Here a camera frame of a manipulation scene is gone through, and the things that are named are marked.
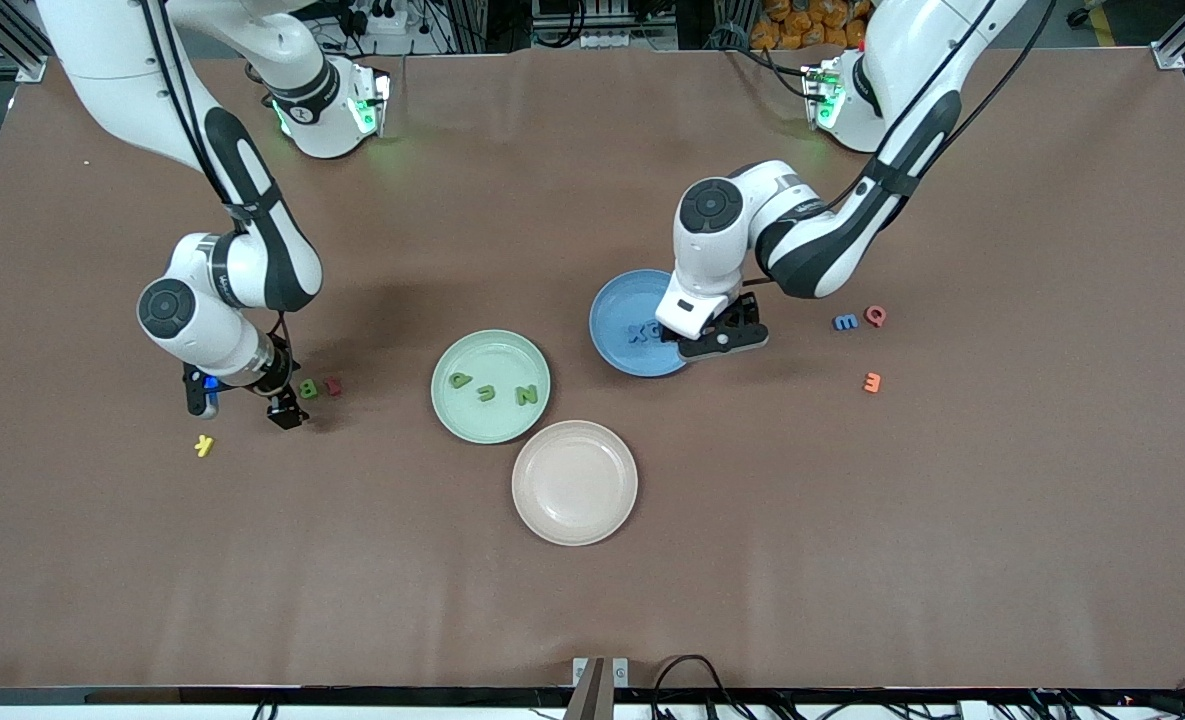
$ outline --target blue plate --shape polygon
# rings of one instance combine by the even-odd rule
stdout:
[[[638,378],[658,378],[685,365],[675,354],[675,343],[659,340],[662,327],[655,320],[655,309],[668,291],[668,278],[662,270],[632,270],[596,292],[588,330],[596,352],[615,369]]]

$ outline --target green plate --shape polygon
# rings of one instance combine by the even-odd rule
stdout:
[[[481,445],[508,442],[532,427],[551,391],[547,360],[513,332],[461,338],[433,369],[433,410],[441,424]]]

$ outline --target brown tabletop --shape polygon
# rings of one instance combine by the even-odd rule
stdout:
[[[986,54],[967,102],[1012,58]],[[1181,73],[1037,51],[853,282],[762,288],[769,346],[646,381],[596,354],[588,307],[670,268],[688,184],[781,158],[831,197],[861,156],[719,54],[387,68],[391,137],[332,161],[278,136],[239,63],[200,68],[326,266],[292,336],[303,377],[345,392],[292,432],[250,396],[191,419],[135,323],[177,238],[228,224],[201,176],[101,131],[58,68],[20,88],[0,140],[0,684],[543,684],[596,652],[706,652],[732,684],[1185,675]],[[884,328],[831,329],[870,304]],[[473,446],[437,424],[437,356],[492,327],[547,356],[540,427],[604,423],[636,456],[607,541],[524,527],[529,435]]]

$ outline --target orange bag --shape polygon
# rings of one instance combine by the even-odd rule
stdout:
[[[831,28],[843,28],[845,27],[845,20],[848,20],[848,4],[845,0],[824,0],[824,6],[830,6],[828,12],[824,13],[824,24]]]
[[[783,30],[793,36],[803,36],[812,24],[808,13],[789,13],[788,19],[783,20]]]
[[[792,0],[764,0],[766,14],[775,22],[782,22],[792,12]]]
[[[863,41],[863,38],[867,36],[867,24],[860,19],[848,20],[845,22],[845,41],[851,47],[858,47],[858,44]]]
[[[749,45],[752,50],[774,50],[779,45],[779,24],[770,20],[757,20],[752,26],[752,32],[748,33]]]
[[[801,46],[809,47],[811,45],[819,45],[820,41],[824,41],[824,26],[811,26],[801,40]]]

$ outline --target white robotic arm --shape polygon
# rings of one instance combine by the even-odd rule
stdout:
[[[834,65],[840,73],[807,78],[822,96],[811,101],[811,116],[843,142],[865,144],[873,122],[889,122],[839,210],[779,160],[685,191],[673,225],[675,270],[655,313],[685,359],[769,338],[752,294],[739,296],[748,251],[793,297],[824,297],[848,281],[956,127],[973,63],[1021,5],[886,0],[867,27],[866,53],[847,51]]]
[[[148,338],[185,366],[190,413],[213,416],[222,388],[245,387],[269,398],[269,418],[295,427],[307,414],[290,388],[289,342],[257,332],[241,309],[303,309],[321,290],[321,261],[245,127],[196,78],[162,0],[38,5],[68,78],[100,126],[204,173],[233,219],[231,232],[177,243],[166,272],[139,300]]]
[[[281,131],[313,158],[337,158],[382,133],[390,78],[327,58],[299,19],[312,0],[169,0],[169,18],[244,56],[273,96]]]

